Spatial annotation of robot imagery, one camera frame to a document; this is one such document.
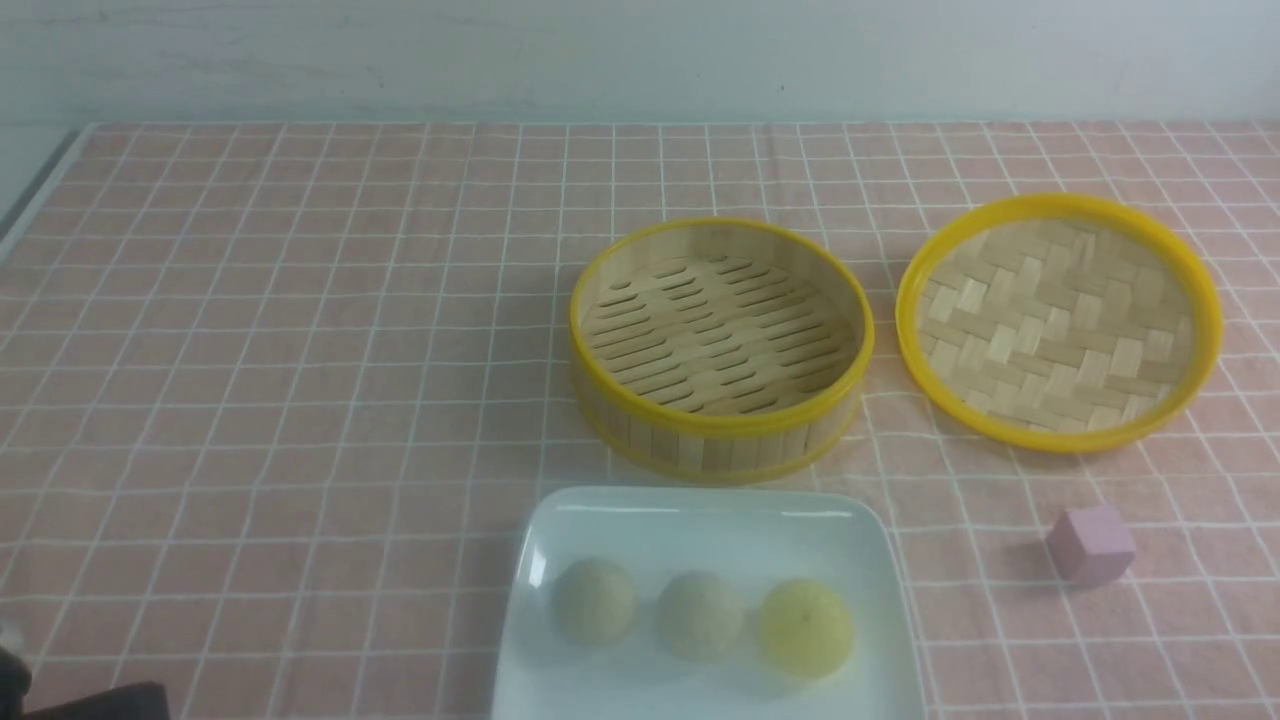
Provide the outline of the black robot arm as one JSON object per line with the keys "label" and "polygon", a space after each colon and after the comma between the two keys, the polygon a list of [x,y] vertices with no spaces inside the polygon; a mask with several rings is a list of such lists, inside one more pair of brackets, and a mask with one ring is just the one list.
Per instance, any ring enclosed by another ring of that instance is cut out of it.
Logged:
{"label": "black robot arm", "polygon": [[141,682],[40,710],[26,710],[32,673],[1,647],[1,719],[170,719],[166,688]]}

